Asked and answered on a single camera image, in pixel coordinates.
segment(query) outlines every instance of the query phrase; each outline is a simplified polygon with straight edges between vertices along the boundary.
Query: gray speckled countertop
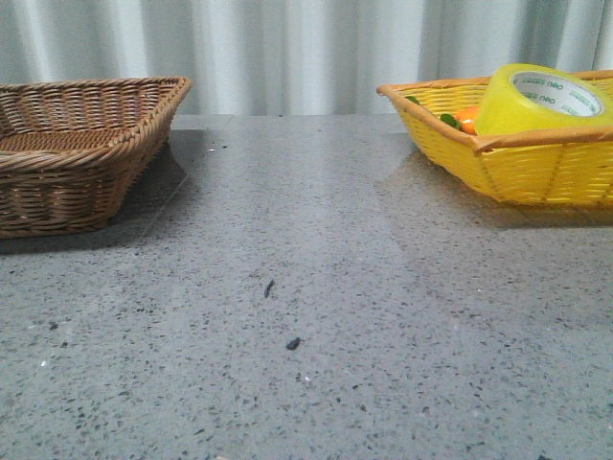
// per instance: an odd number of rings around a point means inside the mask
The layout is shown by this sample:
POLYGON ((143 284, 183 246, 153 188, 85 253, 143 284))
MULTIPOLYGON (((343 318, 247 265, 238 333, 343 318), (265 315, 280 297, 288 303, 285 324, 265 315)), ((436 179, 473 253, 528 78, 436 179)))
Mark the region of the gray speckled countertop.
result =
POLYGON ((0 241, 1 459, 613 458, 613 213, 396 115, 193 127, 106 229, 0 241))

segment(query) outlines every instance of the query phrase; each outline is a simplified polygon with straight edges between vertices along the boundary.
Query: dark speck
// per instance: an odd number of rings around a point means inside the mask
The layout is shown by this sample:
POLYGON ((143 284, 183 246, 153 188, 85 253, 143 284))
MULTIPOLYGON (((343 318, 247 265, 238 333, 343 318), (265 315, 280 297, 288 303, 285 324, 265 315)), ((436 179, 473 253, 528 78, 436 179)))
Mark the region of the dark speck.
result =
POLYGON ((273 286, 275 286, 275 280, 270 280, 270 283, 268 283, 268 286, 266 286, 264 290, 264 298, 270 295, 270 289, 272 289, 273 286))
POLYGON ((285 348, 287 350, 296 350, 298 348, 298 345, 300 345, 300 337, 296 337, 293 340, 290 340, 289 343, 285 345, 285 348))

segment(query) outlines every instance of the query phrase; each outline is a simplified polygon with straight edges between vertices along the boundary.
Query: wicker basket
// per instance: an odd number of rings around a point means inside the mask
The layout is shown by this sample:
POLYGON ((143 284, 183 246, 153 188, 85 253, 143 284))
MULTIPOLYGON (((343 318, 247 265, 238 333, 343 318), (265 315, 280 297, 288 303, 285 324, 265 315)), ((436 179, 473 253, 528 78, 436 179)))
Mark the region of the wicker basket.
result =
MULTIPOLYGON (((613 71, 575 75, 613 96, 613 71)), ((488 83, 435 80, 383 85, 377 92, 390 99, 420 150, 477 192, 511 203, 613 206, 613 126, 473 136, 439 120, 478 105, 488 83)))
POLYGON ((190 87, 182 77, 0 85, 0 238, 105 227, 190 87))

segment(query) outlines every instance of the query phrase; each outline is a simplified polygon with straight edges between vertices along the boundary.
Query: white curtain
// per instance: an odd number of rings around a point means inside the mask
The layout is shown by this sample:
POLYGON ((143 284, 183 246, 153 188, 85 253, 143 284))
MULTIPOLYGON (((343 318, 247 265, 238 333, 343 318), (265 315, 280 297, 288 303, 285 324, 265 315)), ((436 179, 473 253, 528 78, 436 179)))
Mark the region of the white curtain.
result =
POLYGON ((382 83, 613 68, 613 0, 0 0, 0 82, 183 75, 182 114, 391 111, 382 83))

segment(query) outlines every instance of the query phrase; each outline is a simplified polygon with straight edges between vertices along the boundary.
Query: tape roll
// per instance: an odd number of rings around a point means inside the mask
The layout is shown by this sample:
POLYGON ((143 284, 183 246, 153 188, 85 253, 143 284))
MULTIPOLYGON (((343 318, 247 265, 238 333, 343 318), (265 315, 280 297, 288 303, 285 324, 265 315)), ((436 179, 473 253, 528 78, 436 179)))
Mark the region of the tape roll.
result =
POLYGON ((482 135, 613 125, 613 101, 596 86, 556 69, 509 64, 492 76, 474 125, 482 135))

